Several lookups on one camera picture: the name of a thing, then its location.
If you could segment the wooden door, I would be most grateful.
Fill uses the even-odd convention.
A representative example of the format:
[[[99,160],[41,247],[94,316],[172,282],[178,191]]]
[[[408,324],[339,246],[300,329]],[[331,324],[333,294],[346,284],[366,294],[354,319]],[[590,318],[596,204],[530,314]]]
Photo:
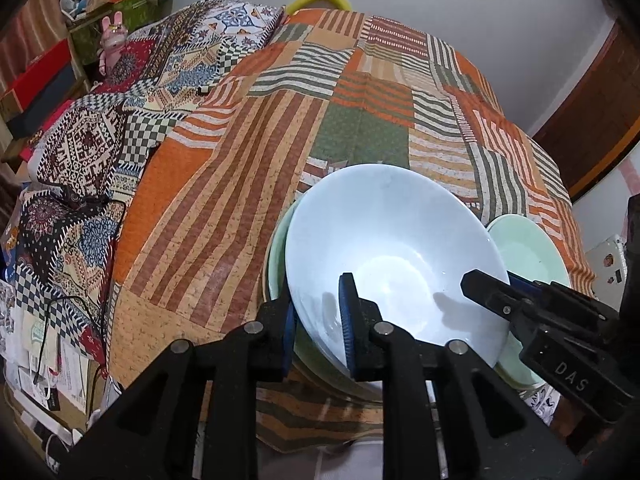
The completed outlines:
[[[534,135],[573,200],[639,142],[639,67],[639,35],[616,21],[584,76]]]

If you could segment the green cardboard box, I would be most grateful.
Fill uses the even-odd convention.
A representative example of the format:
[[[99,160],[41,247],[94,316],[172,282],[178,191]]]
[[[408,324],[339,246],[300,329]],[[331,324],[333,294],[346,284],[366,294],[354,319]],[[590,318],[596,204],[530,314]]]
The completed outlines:
[[[160,8],[149,0],[120,0],[87,14],[81,20],[70,25],[70,38],[81,65],[89,65],[99,59],[102,20],[107,16],[122,12],[122,20],[128,32],[155,22],[160,18]]]

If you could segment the patterned quilt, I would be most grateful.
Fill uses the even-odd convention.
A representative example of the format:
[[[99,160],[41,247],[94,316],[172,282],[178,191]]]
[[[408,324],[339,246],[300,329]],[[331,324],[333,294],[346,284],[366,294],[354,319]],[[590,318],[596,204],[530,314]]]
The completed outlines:
[[[36,136],[1,235],[2,358],[34,379],[61,348],[102,362],[115,248],[153,152],[242,58],[280,6],[200,0],[130,34],[103,80]]]

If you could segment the white bowl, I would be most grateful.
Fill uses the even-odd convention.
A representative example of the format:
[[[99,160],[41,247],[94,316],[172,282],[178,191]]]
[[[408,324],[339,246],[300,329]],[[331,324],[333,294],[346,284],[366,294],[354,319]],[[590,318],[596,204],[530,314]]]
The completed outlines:
[[[285,275],[300,322],[318,350],[347,370],[338,280],[414,338],[462,339],[495,365],[508,324],[465,298],[461,280],[506,267],[482,222],[461,200],[416,172],[356,165],[321,179],[297,200],[285,242]]]

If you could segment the mint green plate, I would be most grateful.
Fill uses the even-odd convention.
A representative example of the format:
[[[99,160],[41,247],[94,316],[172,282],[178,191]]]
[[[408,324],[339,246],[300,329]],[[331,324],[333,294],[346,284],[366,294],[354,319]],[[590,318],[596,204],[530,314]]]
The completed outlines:
[[[558,282],[570,287],[561,254],[535,222],[517,214],[504,214],[492,220],[487,231],[506,270],[529,281]],[[528,391],[539,388],[544,380],[521,362],[518,355],[522,349],[523,345],[509,333],[496,371],[515,389]]]

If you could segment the striped patchwork blanket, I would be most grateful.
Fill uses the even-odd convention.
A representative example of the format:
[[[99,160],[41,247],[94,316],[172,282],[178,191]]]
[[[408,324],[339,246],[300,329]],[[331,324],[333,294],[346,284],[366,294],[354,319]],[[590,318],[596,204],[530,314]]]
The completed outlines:
[[[533,220],[574,289],[591,292],[558,166],[472,63],[388,18],[301,10],[195,103],[143,171],[116,252],[112,377],[129,385],[172,340],[209,342],[247,321],[280,215],[358,162],[416,170],[483,223]]]

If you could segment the red box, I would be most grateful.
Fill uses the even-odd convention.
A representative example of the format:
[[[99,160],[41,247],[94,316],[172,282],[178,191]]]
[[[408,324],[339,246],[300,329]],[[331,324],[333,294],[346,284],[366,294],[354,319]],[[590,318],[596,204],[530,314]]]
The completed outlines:
[[[70,65],[71,59],[72,55],[66,39],[59,41],[36,58],[4,92],[1,98],[1,113],[10,117],[23,113],[54,77]]]

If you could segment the curtain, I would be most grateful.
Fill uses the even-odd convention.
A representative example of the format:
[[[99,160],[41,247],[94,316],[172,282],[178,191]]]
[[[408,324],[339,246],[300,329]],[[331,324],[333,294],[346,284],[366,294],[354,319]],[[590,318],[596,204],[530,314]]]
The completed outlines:
[[[1,35],[1,92],[66,37],[60,0],[26,0]]]

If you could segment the pink rabbit toy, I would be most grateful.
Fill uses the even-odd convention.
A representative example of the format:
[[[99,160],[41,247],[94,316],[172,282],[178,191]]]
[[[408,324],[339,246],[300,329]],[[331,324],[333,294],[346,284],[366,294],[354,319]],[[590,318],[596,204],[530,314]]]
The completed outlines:
[[[104,16],[101,27],[99,71],[103,76],[107,76],[122,56],[128,29],[124,24],[122,11],[116,11],[111,18],[108,15]]]

